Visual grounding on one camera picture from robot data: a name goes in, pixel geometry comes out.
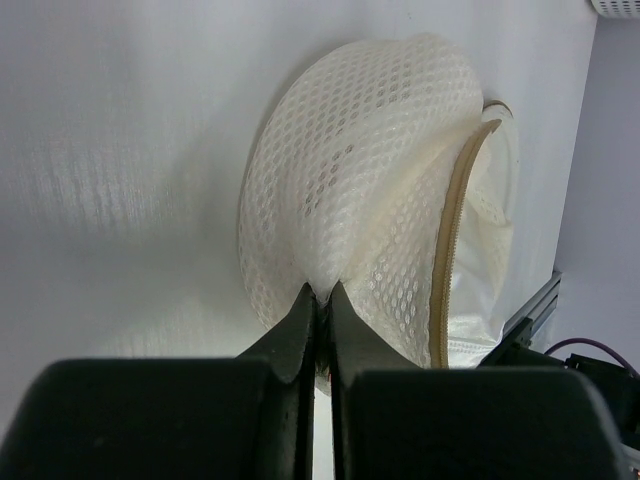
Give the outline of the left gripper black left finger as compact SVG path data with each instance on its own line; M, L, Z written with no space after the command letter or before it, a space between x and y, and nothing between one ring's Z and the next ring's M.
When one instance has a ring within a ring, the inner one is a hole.
M46 367L1 446L5 479L308 479L309 287L234 358L74 359Z

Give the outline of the cream mesh laundry bag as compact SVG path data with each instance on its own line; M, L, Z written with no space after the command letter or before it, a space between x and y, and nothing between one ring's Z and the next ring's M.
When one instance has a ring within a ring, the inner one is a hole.
M510 109L486 102L446 38L341 46L309 67L263 130L238 246L267 328L303 285L419 367L474 368L500 343L519 176Z

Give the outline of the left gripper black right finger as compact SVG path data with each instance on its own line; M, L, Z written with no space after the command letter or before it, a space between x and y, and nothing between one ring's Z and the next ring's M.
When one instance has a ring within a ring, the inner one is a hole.
M596 387L561 368L421 369L355 312L328 304L339 479L626 479Z

